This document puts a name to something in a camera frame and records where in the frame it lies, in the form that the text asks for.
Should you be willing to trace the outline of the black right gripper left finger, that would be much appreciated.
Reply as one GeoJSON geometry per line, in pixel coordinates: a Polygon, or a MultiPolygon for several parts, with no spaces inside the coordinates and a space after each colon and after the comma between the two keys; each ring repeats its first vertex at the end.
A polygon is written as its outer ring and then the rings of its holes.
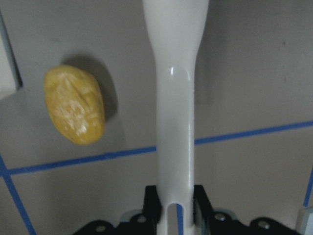
{"type": "Polygon", "coordinates": [[[162,215],[162,205],[155,185],[145,187],[143,213],[157,225],[162,215]]]}

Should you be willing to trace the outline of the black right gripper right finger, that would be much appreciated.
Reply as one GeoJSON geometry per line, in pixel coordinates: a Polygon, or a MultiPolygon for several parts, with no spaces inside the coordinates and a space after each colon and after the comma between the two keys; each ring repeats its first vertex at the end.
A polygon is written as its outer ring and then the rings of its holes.
{"type": "Polygon", "coordinates": [[[194,223],[196,226],[208,227],[214,210],[202,185],[194,185],[194,223]]]}

